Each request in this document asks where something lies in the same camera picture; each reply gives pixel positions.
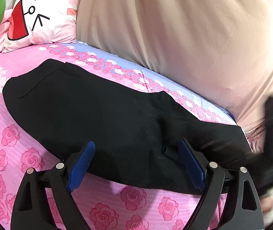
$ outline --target black cloth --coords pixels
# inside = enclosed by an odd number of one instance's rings
[[[183,137],[225,168],[251,152],[240,127],[202,122],[166,92],[135,91],[53,59],[9,79],[3,97],[19,126],[57,158],[92,140],[88,172],[131,186],[199,194],[178,154]]]

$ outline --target cartoon face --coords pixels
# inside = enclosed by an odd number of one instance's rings
[[[8,31],[8,38],[11,41],[20,40],[20,39],[25,38],[26,36],[29,35],[27,25],[25,22],[25,15],[34,14],[36,8],[35,8],[35,6],[30,6],[28,9],[28,12],[24,13],[22,2],[23,2],[23,0],[20,0],[16,4],[16,6],[12,12],[12,16],[11,16],[11,20],[10,20],[10,28]],[[39,20],[41,27],[43,26],[41,17],[45,18],[47,20],[50,20],[50,18],[47,16],[37,14],[31,31],[34,30],[34,27],[35,27],[38,20]]]
[[[27,36],[31,38],[33,33],[49,37],[52,33],[60,32],[67,21],[76,21],[76,13],[71,14],[72,10],[76,10],[67,8],[67,4],[71,4],[71,0],[17,0],[8,39],[17,41]]]

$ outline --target red cartoon mouth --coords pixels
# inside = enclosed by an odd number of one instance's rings
[[[25,22],[22,0],[20,0],[12,12],[8,31],[8,39],[11,41],[16,41],[25,38],[28,35],[29,33]]]

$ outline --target blue gripper pad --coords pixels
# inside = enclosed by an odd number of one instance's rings
[[[87,169],[89,168],[91,161],[93,160],[95,151],[96,151],[95,144],[93,141],[90,141],[84,148],[84,151],[79,156],[78,160],[76,161],[71,171],[69,172],[68,184],[66,186],[69,192],[72,193],[74,189],[80,186],[83,177],[87,172]]]
[[[188,141],[180,140],[178,145],[178,152],[181,157],[182,163],[185,165],[189,176],[193,182],[194,187],[198,188],[201,192],[206,189],[205,178],[206,174],[200,163],[197,161],[193,154],[192,147],[189,148]]]

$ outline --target folded black garment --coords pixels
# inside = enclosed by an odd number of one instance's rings
[[[9,79],[3,97],[18,125],[61,160],[94,141],[88,172],[121,184],[199,194],[178,154],[184,137],[224,168],[251,153],[238,126],[202,122],[166,92],[135,91],[53,59]]]

